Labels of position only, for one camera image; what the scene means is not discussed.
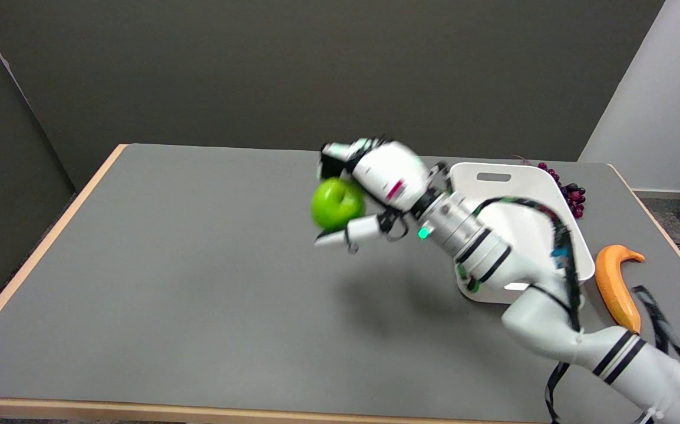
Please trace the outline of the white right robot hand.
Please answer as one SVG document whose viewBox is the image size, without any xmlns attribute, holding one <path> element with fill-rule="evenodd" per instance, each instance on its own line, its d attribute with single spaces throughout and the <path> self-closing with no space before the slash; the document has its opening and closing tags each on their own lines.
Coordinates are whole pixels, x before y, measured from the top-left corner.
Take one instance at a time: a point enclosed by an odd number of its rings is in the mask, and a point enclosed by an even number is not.
<svg viewBox="0 0 680 424">
<path fill-rule="evenodd" d="M 318 177 L 348 177 L 352 185 L 383 207 L 381 214 L 350 219 L 338 229 L 325 229 L 316 237 L 316 246 L 345 245 L 357 252 L 362 241 L 377 238 L 399 240 L 389 232 L 396 223 L 408 234 L 406 215 L 415 219 L 443 190 L 433 185 L 439 167 L 427 167 L 419 155 L 404 144 L 384 138 L 361 138 L 351 144 L 326 143 L 319 151 Z"/>
</svg>

